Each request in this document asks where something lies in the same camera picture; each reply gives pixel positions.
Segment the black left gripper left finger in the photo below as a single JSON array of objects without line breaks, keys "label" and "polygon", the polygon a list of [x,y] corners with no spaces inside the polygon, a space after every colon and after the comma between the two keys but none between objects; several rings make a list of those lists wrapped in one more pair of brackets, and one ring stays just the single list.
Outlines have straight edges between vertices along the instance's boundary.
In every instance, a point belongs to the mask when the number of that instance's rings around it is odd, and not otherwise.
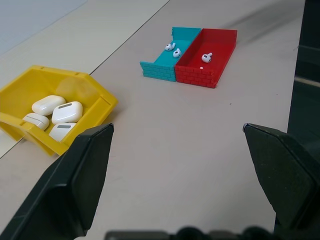
[{"label": "black left gripper left finger", "polygon": [[104,187],[113,124],[89,128],[42,174],[2,240],[74,240],[87,235]]}]

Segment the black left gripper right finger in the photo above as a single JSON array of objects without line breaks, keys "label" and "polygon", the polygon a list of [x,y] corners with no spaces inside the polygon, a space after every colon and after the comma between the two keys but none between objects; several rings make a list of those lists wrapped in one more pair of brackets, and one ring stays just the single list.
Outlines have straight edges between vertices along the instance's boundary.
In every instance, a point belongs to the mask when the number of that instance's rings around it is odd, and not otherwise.
[{"label": "black left gripper right finger", "polygon": [[254,169],[282,229],[320,228],[320,162],[280,130],[246,123]]}]

